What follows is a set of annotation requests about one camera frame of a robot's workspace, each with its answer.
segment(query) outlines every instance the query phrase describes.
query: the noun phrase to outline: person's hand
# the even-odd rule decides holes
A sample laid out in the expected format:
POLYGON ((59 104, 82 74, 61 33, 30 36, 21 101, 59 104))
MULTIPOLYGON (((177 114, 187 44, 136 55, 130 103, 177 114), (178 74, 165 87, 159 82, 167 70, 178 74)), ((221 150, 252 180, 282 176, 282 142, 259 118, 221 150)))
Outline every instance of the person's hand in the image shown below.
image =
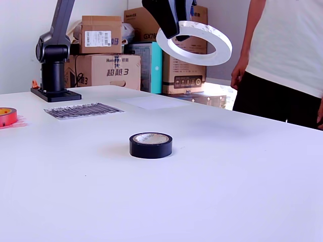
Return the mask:
POLYGON ((323 99, 321 101, 321 106, 319 107, 318 115, 317 115, 317 123, 319 124, 318 128, 320 130, 323 130, 323 124, 322 124, 322 122, 323 122, 323 99))
POLYGON ((231 87, 233 89, 238 90, 239 84, 241 82, 241 79, 242 79, 245 71, 246 71, 248 63, 249 63, 249 56, 248 55, 240 56, 240 59, 231 74, 231 77, 232 77, 231 87))

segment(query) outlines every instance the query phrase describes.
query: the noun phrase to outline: teal box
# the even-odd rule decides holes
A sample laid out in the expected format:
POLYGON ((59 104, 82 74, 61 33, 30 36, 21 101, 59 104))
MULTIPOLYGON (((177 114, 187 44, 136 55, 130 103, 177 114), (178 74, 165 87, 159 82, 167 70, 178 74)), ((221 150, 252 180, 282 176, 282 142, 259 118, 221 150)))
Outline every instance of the teal box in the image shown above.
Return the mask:
POLYGON ((163 51, 157 42, 125 46, 125 53, 141 56, 141 91, 161 94, 163 88, 163 51))

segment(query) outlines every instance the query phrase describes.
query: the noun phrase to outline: paper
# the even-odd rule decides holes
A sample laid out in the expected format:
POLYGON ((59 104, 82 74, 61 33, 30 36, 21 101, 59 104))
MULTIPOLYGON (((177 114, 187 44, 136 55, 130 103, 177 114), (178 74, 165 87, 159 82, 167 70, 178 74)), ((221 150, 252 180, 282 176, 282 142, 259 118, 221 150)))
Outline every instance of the paper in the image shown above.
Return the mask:
POLYGON ((110 47, 111 31, 85 31, 85 47, 110 47))
POLYGON ((55 107, 44 109, 45 112, 57 119, 68 119, 76 117, 98 116, 109 113, 124 112, 115 107, 107 106, 102 103, 91 103, 65 107, 55 107))
POLYGON ((181 107, 191 104, 190 102, 184 102, 174 98, 164 98, 158 96, 123 98, 119 99, 119 101, 148 110, 181 107))

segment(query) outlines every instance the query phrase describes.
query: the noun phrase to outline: robotic arm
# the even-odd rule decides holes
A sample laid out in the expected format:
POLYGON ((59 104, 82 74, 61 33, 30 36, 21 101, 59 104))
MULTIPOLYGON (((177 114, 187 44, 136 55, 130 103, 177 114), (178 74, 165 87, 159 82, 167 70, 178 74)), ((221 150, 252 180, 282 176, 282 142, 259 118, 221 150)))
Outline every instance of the robotic arm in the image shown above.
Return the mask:
POLYGON ((58 0, 50 31, 39 37, 36 57, 41 63, 41 86, 31 92, 47 102, 79 100, 81 95, 65 89, 64 63, 71 41, 66 35, 75 0, 58 0))
MULTIPOLYGON (((191 21, 191 8, 196 6, 196 0, 142 0, 142 5, 156 19, 167 39, 180 33, 179 21, 191 21)), ((190 36, 177 36, 178 41, 184 41, 190 36)))
MULTIPOLYGON (((58 0, 50 31, 39 37, 36 57, 41 63, 41 86, 31 92, 47 102, 79 100, 81 95, 65 89, 64 63, 70 55, 71 41, 66 35, 75 0, 58 0)), ((191 20, 196 0, 142 0, 168 39, 180 33, 179 21, 191 20)), ((183 41, 189 36, 177 36, 183 41)))

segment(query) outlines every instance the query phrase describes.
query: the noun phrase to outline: black electrical tape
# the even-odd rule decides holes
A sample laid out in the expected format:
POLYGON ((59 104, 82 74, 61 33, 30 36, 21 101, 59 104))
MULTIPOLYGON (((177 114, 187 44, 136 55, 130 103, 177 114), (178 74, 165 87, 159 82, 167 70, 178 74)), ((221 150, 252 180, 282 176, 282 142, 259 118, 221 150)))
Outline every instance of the black electrical tape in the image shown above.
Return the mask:
POLYGON ((130 137, 130 154, 143 159, 160 159, 173 152, 173 138, 160 133, 141 133, 130 137))

